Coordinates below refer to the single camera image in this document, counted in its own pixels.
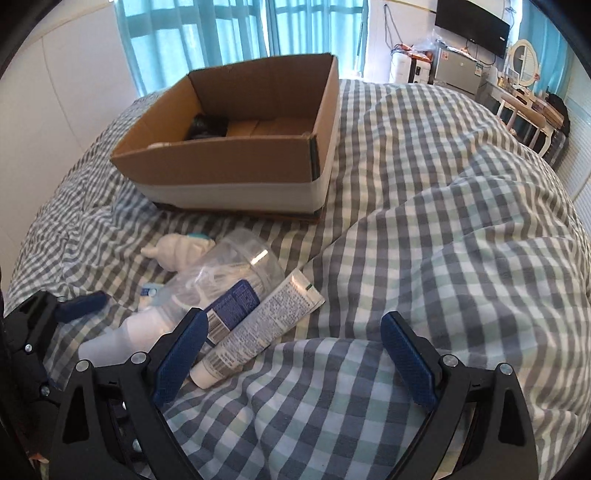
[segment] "bed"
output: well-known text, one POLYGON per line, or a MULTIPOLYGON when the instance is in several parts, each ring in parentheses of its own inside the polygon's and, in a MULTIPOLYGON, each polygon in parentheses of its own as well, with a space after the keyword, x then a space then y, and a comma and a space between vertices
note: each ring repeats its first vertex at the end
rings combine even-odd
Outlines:
POLYGON ((567 193, 539 156, 458 93, 344 80, 341 95, 318 225, 158 210, 109 162, 156 97, 136 101, 39 211, 5 312, 39 289, 109 294, 104 311, 54 335, 46 367, 63 386, 80 343, 134 312, 144 283, 171 277, 140 255, 143 246, 170 232, 220 238, 244 226, 327 302, 246 371, 209 391, 189 382, 167 407, 205 479, 385 478, 424 418, 380 343, 391 310, 468 366, 514 366, 540 478, 552 478, 591 411, 591 245, 567 193))

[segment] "tube cap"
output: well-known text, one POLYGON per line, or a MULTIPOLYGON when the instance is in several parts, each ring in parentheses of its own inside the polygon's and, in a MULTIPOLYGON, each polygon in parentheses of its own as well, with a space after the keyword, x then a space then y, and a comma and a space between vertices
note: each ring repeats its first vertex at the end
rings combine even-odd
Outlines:
POLYGON ((203 365, 203 360, 191 369, 189 376, 195 385, 204 390, 220 381, 207 371, 207 368, 203 365))

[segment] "metal screw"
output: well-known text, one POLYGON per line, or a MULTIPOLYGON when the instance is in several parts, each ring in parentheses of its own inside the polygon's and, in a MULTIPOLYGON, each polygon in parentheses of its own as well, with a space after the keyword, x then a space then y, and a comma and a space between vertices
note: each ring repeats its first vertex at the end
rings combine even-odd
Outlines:
POLYGON ((142 453, 142 447, 138 442, 138 439, 134 439, 133 442, 131 442, 131 447, 133 448, 135 453, 142 453))
POLYGON ((143 364, 148 357, 143 352, 136 352, 131 356, 131 363, 139 365, 143 364))
POLYGON ((443 357, 443 364, 447 365, 448 367, 457 367, 460 361, 457 359, 455 355, 445 355, 443 357))
POLYGON ((76 364, 76 370, 78 370, 79 372, 83 372, 85 371, 88 367, 90 366, 90 364, 88 363, 88 360, 80 360, 77 364, 76 364))
POLYGON ((509 364, 501 364, 499 370, 501 370, 501 373, 505 375, 511 375, 513 373, 513 367, 509 364))

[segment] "black bag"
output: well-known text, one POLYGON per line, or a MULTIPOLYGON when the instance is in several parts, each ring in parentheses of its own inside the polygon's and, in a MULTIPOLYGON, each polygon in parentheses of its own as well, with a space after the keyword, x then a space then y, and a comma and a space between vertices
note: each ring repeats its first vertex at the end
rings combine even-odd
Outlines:
POLYGON ((566 109, 566 105, 562 101, 562 98, 553 93, 549 93, 547 102, 554 108, 556 108, 561 115, 564 116, 564 123, 562 124, 560 131, 568 137, 570 133, 569 111, 566 109))

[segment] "blue curtain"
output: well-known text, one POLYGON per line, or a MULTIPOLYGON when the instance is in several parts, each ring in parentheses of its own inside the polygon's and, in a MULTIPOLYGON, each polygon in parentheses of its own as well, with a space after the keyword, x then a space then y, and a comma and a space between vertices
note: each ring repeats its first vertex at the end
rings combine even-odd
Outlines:
POLYGON ((339 58, 339 71, 362 72, 368 0, 268 0, 272 55, 322 53, 339 58))
POLYGON ((115 10, 140 95, 269 53, 329 51, 341 73, 363 70, 368 0, 116 0, 115 10))
POLYGON ((530 41, 541 66, 540 79, 534 86, 534 92, 548 90, 564 98, 574 53, 552 21, 535 5, 524 0, 522 8, 519 38, 530 41))
POLYGON ((140 95, 189 70, 267 56, 258 0, 116 0, 115 9, 140 95))

